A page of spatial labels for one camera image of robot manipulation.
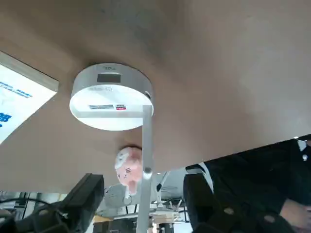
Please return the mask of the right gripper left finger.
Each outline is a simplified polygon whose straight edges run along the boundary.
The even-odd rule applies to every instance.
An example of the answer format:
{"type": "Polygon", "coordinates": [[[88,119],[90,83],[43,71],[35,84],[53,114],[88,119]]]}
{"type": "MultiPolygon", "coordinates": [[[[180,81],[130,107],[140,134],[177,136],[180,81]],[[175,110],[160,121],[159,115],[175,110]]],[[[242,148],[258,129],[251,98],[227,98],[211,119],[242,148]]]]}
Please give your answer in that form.
{"type": "Polygon", "coordinates": [[[2,233],[84,233],[104,198],[104,177],[85,174],[62,201],[48,203],[34,198],[12,198],[41,205],[24,219],[15,220],[8,211],[0,213],[2,233]]]}

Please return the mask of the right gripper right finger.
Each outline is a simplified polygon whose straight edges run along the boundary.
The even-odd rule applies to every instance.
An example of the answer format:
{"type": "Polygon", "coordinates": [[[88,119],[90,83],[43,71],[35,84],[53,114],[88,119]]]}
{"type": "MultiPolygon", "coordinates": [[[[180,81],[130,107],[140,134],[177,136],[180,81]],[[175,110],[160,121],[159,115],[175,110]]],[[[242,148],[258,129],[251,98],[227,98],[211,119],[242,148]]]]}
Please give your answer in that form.
{"type": "Polygon", "coordinates": [[[184,201],[194,233],[294,233],[282,217],[231,194],[213,194],[202,174],[187,174],[184,201]]]}

